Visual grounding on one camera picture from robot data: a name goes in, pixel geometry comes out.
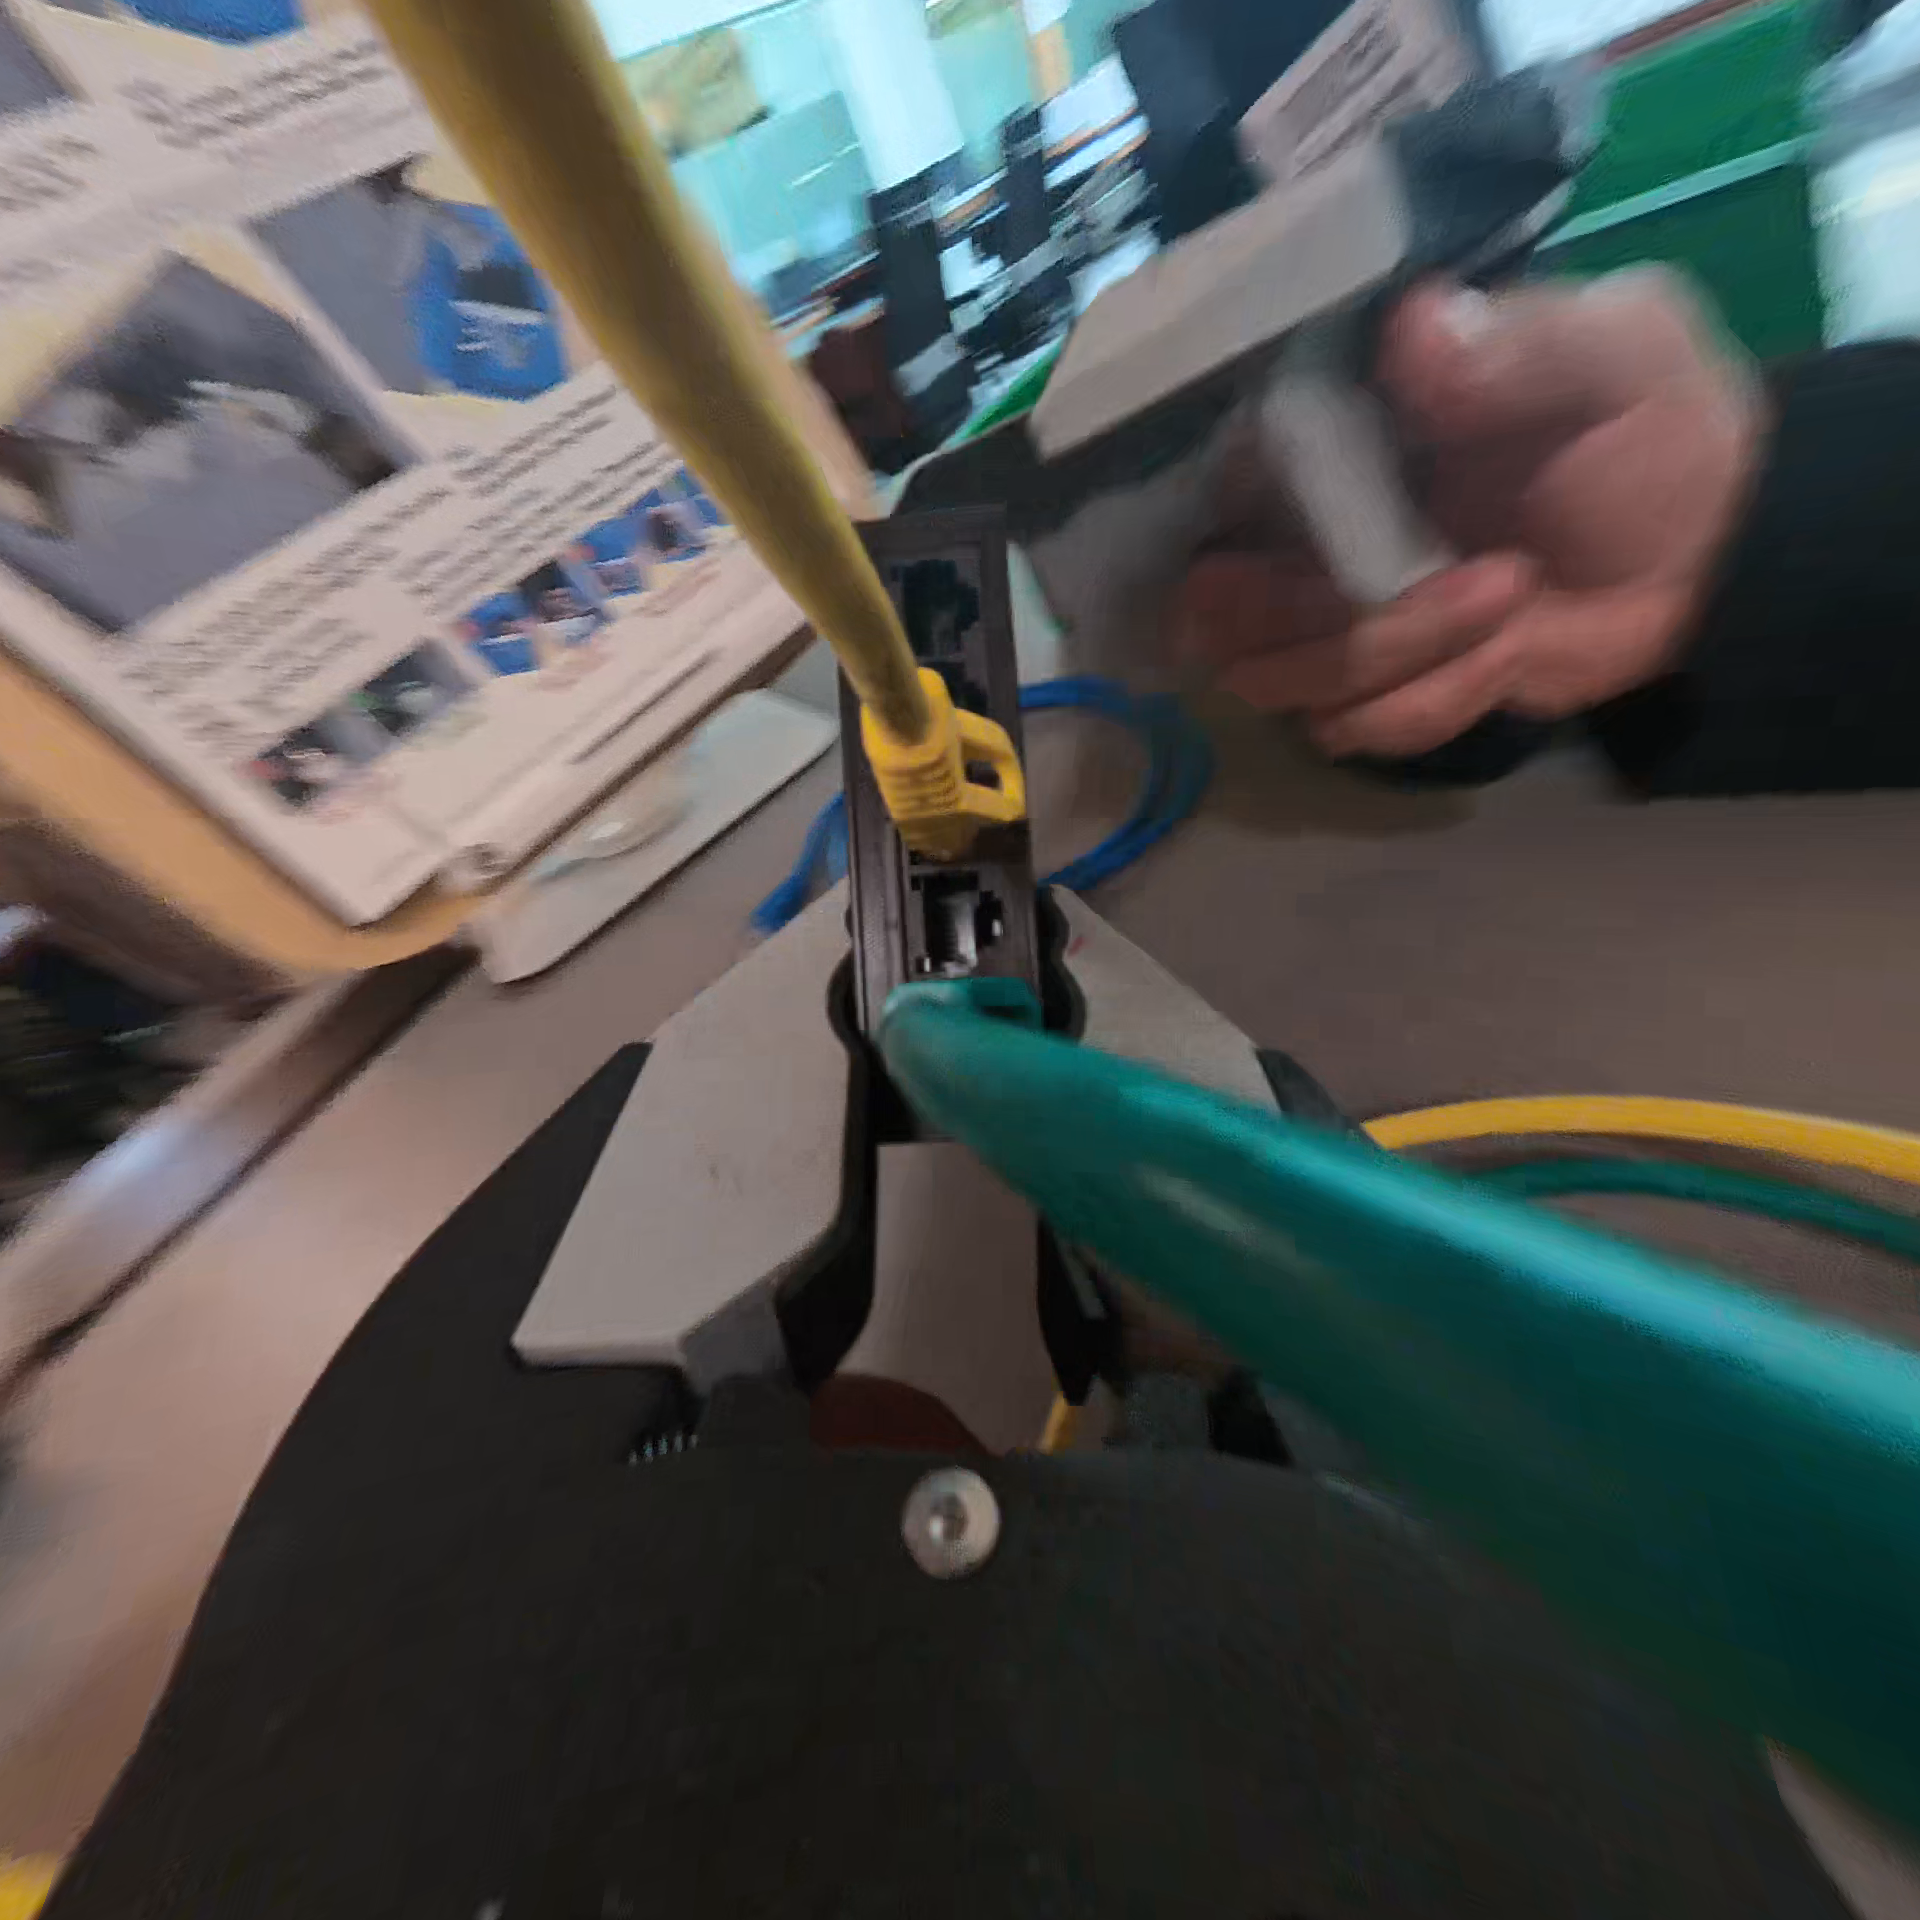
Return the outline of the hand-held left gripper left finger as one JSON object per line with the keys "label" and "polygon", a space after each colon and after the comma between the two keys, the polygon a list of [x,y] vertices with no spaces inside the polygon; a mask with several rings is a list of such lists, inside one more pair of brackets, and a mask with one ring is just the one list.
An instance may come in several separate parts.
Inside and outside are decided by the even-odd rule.
{"label": "hand-held left gripper left finger", "polygon": [[825,893],[664,1020],[511,1345],[538,1366],[653,1365],[693,1388],[798,1377],[782,1305],[847,1195],[855,1045]]}

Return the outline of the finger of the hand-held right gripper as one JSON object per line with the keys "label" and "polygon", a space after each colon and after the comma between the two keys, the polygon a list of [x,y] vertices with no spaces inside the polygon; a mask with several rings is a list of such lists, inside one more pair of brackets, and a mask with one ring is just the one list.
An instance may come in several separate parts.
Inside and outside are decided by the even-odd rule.
{"label": "finger of the hand-held right gripper", "polygon": [[1071,324],[1029,417],[1061,460],[1140,418],[1295,326],[1366,298],[1407,252],[1400,169],[1383,141],[1151,254]]}

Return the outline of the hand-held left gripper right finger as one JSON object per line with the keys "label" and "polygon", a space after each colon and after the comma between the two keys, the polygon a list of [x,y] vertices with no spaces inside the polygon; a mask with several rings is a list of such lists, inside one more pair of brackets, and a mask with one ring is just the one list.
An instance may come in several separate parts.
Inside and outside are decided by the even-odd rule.
{"label": "hand-held left gripper right finger", "polygon": [[[1039,908],[1047,1028],[1278,1114],[1261,1050],[1199,993],[1054,884]],[[1121,1373],[1120,1282],[1048,1219],[1039,1222],[1039,1330],[1066,1404],[1095,1404]]]}

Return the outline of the black ethernet port block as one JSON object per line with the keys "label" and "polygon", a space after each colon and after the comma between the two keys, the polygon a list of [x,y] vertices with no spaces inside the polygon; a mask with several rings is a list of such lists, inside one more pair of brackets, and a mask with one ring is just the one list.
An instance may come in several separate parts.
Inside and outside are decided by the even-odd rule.
{"label": "black ethernet port block", "polygon": [[[960,714],[993,722],[1023,755],[1010,543],[1001,507],[869,521],[864,546],[917,662]],[[1041,999],[1041,938],[1029,820],[989,822],[958,859],[909,853],[860,738],[857,694],[839,686],[847,806],[847,934],[857,1023],[872,1033],[901,985],[1002,975]]]}

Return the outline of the person's right forearm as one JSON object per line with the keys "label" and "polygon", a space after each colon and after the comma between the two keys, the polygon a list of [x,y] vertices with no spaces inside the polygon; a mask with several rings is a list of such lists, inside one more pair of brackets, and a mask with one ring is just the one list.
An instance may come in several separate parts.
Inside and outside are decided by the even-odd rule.
{"label": "person's right forearm", "polygon": [[1769,378],[1759,479],[1666,673],[1589,718],[1644,801],[1917,786],[1917,343]]}

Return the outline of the person's right hand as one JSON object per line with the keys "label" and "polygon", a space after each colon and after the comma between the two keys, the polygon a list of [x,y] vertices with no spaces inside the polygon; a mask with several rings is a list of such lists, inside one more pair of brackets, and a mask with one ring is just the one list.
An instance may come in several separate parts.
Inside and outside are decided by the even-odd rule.
{"label": "person's right hand", "polygon": [[1304,534],[1190,564],[1183,655],[1332,759],[1410,759],[1505,714],[1559,722],[1666,673],[1748,499],[1759,374],[1669,273],[1410,287],[1376,391],[1455,563],[1380,609]]}

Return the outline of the black office chair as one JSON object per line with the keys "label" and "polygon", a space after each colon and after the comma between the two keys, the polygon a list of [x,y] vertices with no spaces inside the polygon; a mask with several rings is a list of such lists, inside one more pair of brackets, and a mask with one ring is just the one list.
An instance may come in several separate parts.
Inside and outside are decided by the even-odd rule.
{"label": "black office chair", "polygon": [[869,195],[884,364],[903,402],[909,458],[934,450],[972,411],[973,356],[953,322],[941,274],[940,190],[948,161]]}
{"label": "black office chair", "polygon": [[1071,273],[1054,233],[1039,107],[998,125],[998,282],[983,340],[998,362],[1016,362],[1071,319]]}

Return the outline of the green plastic bin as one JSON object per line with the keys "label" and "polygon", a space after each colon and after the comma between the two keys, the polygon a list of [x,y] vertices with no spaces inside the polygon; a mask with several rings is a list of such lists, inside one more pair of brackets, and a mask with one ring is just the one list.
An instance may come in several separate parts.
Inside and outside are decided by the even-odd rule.
{"label": "green plastic bin", "polygon": [[1582,55],[1600,130],[1538,277],[1666,267],[1762,362],[1822,347],[1812,82],[1849,4],[1687,4]]}

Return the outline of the printed instruction poster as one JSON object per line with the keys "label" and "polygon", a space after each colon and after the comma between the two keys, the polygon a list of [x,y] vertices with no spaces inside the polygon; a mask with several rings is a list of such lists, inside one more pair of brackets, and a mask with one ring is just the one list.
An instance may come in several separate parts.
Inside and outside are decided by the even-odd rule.
{"label": "printed instruction poster", "polygon": [[519,867],[802,612],[356,4],[5,4],[5,659],[325,917]]}

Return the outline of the grey stand base plate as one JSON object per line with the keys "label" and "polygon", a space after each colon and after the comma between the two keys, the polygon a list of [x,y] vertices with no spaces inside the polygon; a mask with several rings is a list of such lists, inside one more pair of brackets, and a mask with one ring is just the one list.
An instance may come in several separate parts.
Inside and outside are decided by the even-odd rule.
{"label": "grey stand base plate", "polygon": [[839,746],[821,706],[750,691],[493,889],[463,925],[495,987],[533,981],[671,881]]}

